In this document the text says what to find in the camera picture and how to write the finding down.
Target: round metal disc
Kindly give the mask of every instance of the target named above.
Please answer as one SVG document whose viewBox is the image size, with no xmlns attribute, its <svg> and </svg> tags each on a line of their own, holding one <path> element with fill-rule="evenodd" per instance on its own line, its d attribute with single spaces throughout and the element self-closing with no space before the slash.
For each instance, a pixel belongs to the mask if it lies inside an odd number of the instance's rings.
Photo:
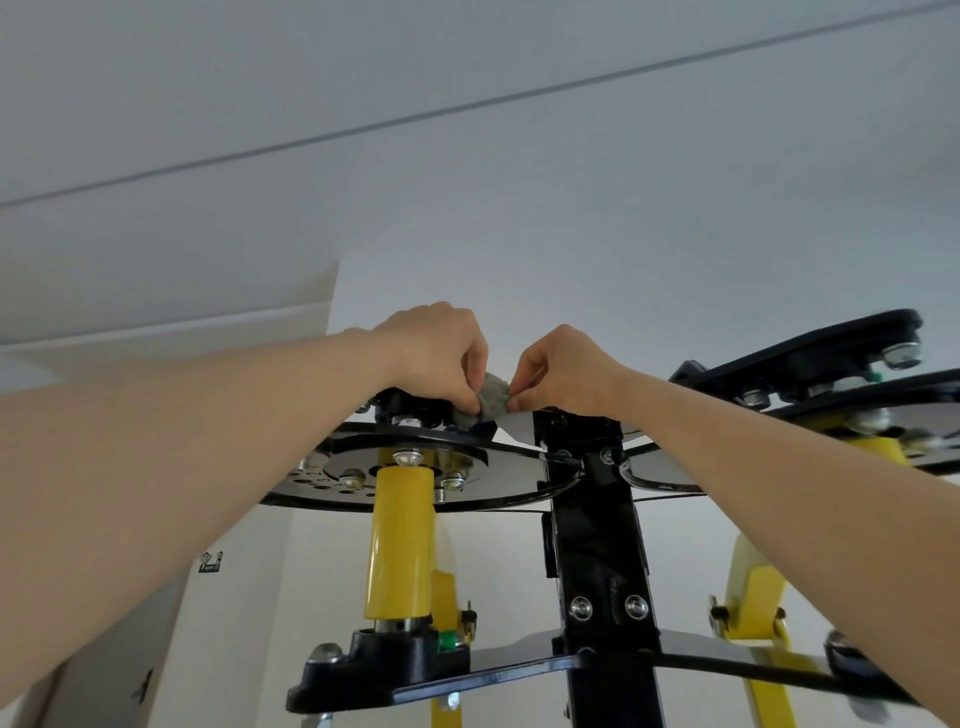
<svg viewBox="0 0 960 728">
<path fill-rule="evenodd" d="M 344 423 L 319 446 L 306 471 L 291 471 L 261 501 L 268 505 L 333 511 L 372 511 L 376 472 L 397 450 L 416 449 L 434 471 L 462 473 L 462 490 L 444 490 L 438 512 L 480 511 L 533 503 L 573 485 L 581 469 L 573 457 L 516 448 L 462 432 Z"/>
<path fill-rule="evenodd" d="M 960 473 L 960 370 L 893 379 L 857 389 L 814 397 L 764 412 L 779 420 L 803 425 L 834 415 L 850 415 L 886 407 L 892 426 L 920 427 L 945 438 L 934 452 L 909 457 L 910 464 L 937 475 Z M 652 489 L 695 488 L 692 475 L 654 443 L 627 449 L 630 473 Z"/>
</svg>

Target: gray cloth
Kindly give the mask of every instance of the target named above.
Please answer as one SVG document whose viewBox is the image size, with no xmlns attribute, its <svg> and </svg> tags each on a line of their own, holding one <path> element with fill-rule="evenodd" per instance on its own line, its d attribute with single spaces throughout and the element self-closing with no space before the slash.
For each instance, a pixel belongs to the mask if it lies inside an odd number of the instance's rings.
<svg viewBox="0 0 960 728">
<path fill-rule="evenodd" d="M 510 400 L 510 383 L 487 372 L 483 386 L 477 393 L 480 400 L 480 415 L 469 415 L 459 409 L 453 410 L 453 423 L 459 429 L 470 429 L 477 423 L 488 423 L 507 414 Z"/>
</svg>

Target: yellow post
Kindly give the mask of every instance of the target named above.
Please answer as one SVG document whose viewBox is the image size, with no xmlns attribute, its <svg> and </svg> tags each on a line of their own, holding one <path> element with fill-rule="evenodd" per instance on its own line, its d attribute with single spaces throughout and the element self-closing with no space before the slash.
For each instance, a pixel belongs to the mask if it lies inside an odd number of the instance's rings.
<svg viewBox="0 0 960 728">
<path fill-rule="evenodd" d="M 364 617 L 430 614 L 434 516 L 432 470 L 389 466 L 377 472 Z"/>
</svg>

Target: black bracket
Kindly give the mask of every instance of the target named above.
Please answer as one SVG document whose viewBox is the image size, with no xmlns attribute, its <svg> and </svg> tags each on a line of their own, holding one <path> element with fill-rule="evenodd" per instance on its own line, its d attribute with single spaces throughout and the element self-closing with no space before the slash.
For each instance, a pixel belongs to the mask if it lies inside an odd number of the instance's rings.
<svg viewBox="0 0 960 728">
<path fill-rule="evenodd" d="M 750 392 L 776 393 L 785 402 L 806 400 L 810 389 L 848 376 L 869 377 L 871 364 L 893 347 L 919 342 L 920 314 L 909 308 L 878 313 L 795 336 L 713 369 L 686 361 L 671 381 L 722 400 L 741 401 Z M 891 367 L 919 363 L 903 358 Z"/>
</svg>

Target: hex bolt head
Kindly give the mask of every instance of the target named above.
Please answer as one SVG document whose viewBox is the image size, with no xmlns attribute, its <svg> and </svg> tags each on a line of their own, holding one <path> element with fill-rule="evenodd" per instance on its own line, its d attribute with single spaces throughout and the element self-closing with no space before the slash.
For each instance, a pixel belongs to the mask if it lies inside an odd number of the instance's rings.
<svg viewBox="0 0 960 728">
<path fill-rule="evenodd" d="M 851 414 L 846 420 L 849 429 L 861 435 L 870 436 L 878 435 L 880 432 L 889 429 L 892 424 L 893 416 L 886 407 L 861 409 L 859 412 Z"/>
<path fill-rule="evenodd" d="M 462 491 L 467 479 L 460 473 L 451 473 L 441 478 L 440 485 L 445 491 Z"/>
<path fill-rule="evenodd" d="M 593 605 L 585 596 L 574 596 L 570 602 L 570 616 L 578 621 L 587 621 L 593 616 Z"/>
<path fill-rule="evenodd" d="M 416 449 L 399 449 L 394 453 L 394 462 L 401 468 L 416 468 L 423 464 L 423 453 Z"/>
<path fill-rule="evenodd" d="M 647 600 L 640 595 L 630 595 L 623 603 L 623 608 L 630 619 L 646 619 L 650 614 L 650 605 Z"/>
<path fill-rule="evenodd" d="M 770 395 L 762 389 L 751 389 L 743 393 L 743 403 L 757 411 L 770 406 Z"/>
<path fill-rule="evenodd" d="M 460 708 L 460 694 L 452 692 L 437 698 L 437 707 L 442 711 L 455 711 Z"/>
<path fill-rule="evenodd" d="M 338 478 L 338 481 L 345 488 L 358 491 L 367 483 L 367 476 L 362 470 L 351 468 L 344 471 Z"/>
<path fill-rule="evenodd" d="M 340 648 L 340 645 L 336 643 L 323 643 L 313 648 L 313 652 L 310 653 L 307 662 L 314 663 L 315 665 L 332 665 L 342 660 L 343 657 L 344 651 Z"/>
<path fill-rule="evenodd" d="M 894 344 L 887 347 L 880 356 L 883 357 L 883 363 L 891 369 L 909 369 L 920 364 L 920 342 L 904 341 L 900 344 Z"/>
</svg>

